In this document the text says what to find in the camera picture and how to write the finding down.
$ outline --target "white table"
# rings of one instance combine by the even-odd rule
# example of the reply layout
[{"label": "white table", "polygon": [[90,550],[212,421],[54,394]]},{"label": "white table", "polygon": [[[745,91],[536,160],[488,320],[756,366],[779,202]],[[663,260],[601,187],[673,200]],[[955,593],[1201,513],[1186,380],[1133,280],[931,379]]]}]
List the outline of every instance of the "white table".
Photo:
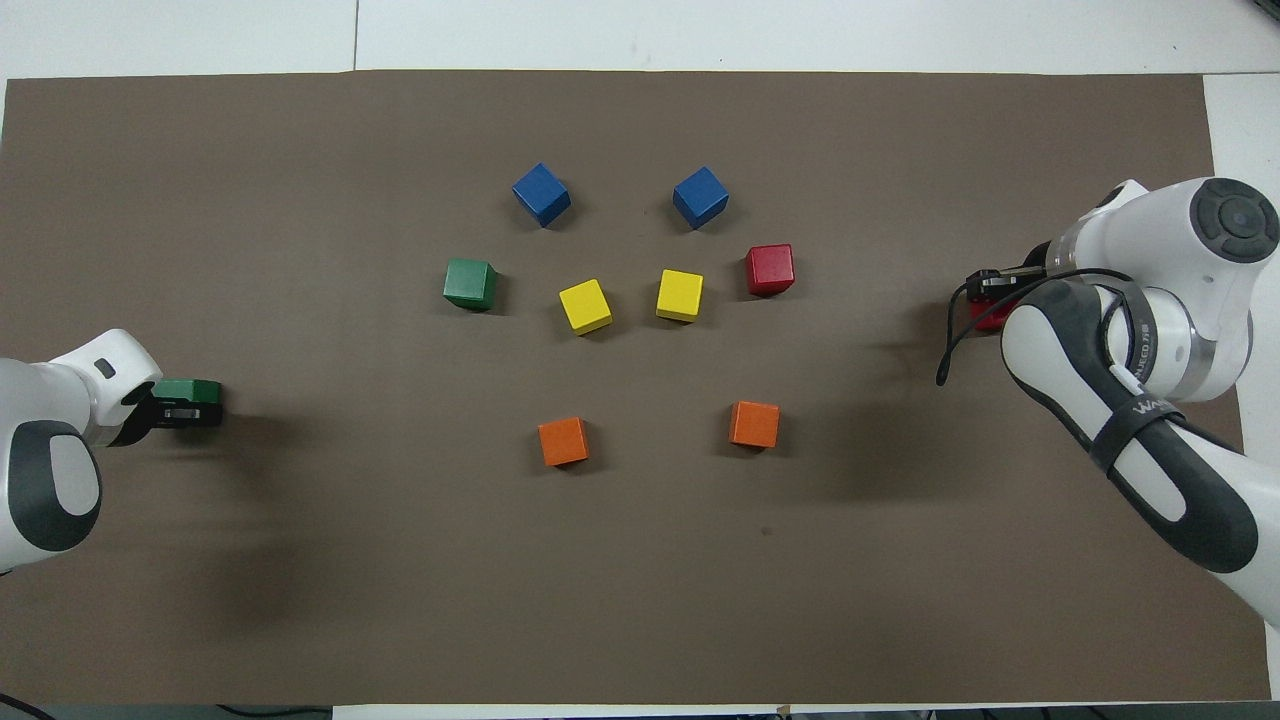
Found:
[{"label": "white table", "polygon": [[[1249,0],[0,0],[4,79],[387,68],[1198,73],[1207,76],[1216,172],[1280,199],[1280,22]],[[1280,268],[1263,273],[1254,306],[1280,307]],[[1244,446],[1280,465],[1280,406],[1271,400],[1280,391],[1280,313],[1257,311],[1254,328],[1239,383]],[[1267,647],[1280,697],[1280,635],[1270,628]],[[778,707],[361,706],[338,716]]]}]

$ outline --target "black strap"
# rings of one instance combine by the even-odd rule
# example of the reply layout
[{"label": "black strap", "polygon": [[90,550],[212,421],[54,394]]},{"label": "black strap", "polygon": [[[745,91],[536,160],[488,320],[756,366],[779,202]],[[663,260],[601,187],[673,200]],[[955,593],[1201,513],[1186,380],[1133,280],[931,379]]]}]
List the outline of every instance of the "black strap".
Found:
[{"label": "black strap", "polygon": [[[1147,295],[1142,287],[1133,281],[1120,281],[1120,287],[1103,284],[1107,290],[1121,296],[1121,309],[1125,319],[1129,320],[1129,355],[1124,359],[1124,366],[1138,378],[1139,383],[1151,379],[1151,372],[1156,368],[1156,314],[1147,301]],[[1106,337],[1107,327],[1100,328]]]},{"label": "black strap", "polygon": [[1130,397],[1128,402],[1116,407],[1111,413],[1111,418],[1102,424],[1098,437],[1093,438],[1089,460],[1102,468],[1103,473],[1111,471],[1116,457],[1120,457],[1120,452],[1139,430],[1170,415],[1183,418],[1181,411],[1162,397],[1156,397],[1149,392]]}]

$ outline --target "black cord on floor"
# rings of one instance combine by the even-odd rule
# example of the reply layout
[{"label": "black cord on floor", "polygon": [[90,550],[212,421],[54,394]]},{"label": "black cord on floor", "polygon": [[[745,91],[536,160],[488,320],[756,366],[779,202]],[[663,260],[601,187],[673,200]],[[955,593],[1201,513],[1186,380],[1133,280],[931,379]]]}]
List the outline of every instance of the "black cord on floor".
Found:
[{"label": "black cord on floor", "polygon": [[325,717],[333,717],[332,707],[319,707],[319,706],[291,707],[288,710],[265,710],[265,711],[241,710],[238,707],[232,707],[229,705],[219,705],[218,707],[225,710],[227,712],[230,712],[232,715],[239,715],[241,717],[288,717],[289,715],[311,715],[311,714],[320,714],[324,715]]},{"label": "black cord on floor", "polygon": [[9,707],[12,707],[12,708],[14,708],[14,710],[17,710],[19,712],[26,712],[27,715],[31,715],[32,717],[36,717],[37,720],[56,720],[52,715],[50,715],[50,714],[45,712],[44,710],[36,707],[35,705],[27,705],[26,702],[22,702],[20,700],[18,700],[18,698],[15,698],[13,696],[8,696],[8,694],[4,694],[4,693],[0,693],[0,703],[8,705]]}]

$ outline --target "green cube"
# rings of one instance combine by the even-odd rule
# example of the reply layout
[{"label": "green cube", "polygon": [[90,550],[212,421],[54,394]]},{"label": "green cube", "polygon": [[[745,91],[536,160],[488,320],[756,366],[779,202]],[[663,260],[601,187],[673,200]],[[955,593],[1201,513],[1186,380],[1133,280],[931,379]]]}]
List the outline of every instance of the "green cube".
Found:
[{"label": "green cube", "polygon": [[467,310],[488,310],[493,307],[494,288],[498,287],[498,273],[484,260],[449,260],[444,273],[444,297]]},{"label": "green cube", "polygon": [[188,402],[221,402],[223,386],[214,380],[193,380],[187,378],[164,378],[151,388],[156,397],[172,397]]}]

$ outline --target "red cube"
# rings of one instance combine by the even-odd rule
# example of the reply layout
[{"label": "red cube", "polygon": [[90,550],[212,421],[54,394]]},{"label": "red cube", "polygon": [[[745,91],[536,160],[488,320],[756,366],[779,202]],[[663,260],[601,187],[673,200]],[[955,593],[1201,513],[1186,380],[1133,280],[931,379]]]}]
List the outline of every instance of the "red cube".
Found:
[{"label": "red cube", "polygon": [[746,252],[746,290],[751,295],[777,295],[794,282],[790,245],[760,245]]}]

